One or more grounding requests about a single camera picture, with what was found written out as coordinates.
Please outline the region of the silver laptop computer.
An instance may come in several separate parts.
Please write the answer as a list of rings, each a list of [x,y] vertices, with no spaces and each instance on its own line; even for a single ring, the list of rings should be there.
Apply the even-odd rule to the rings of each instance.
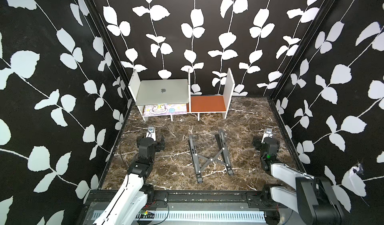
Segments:
[[[143,80],[136,105],[181,104],[189,102],[187,79]]]

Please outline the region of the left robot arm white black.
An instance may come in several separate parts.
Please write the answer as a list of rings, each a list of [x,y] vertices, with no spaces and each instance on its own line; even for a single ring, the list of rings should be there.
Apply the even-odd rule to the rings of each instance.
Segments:
[[[139,212],[154,202],[154,187],[146,180],[153,170],[157,152],[165,149],[165,138],[137,140],[138,153],[128,166],[127,175],[112,201],[93,222],[94,225],[130,225]]]

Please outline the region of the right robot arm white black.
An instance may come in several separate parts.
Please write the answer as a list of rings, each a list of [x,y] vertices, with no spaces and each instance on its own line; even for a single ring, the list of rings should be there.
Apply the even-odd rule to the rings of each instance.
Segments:
[[[282,163],[277,158],[280,142],[273,137],[254,137],[253,146],[260,152],[262,169],[292,188],[266,185],[263,188],[266,201],[288,207],[306,225],[344,223],[344,213],[329,179],[308,175]]]

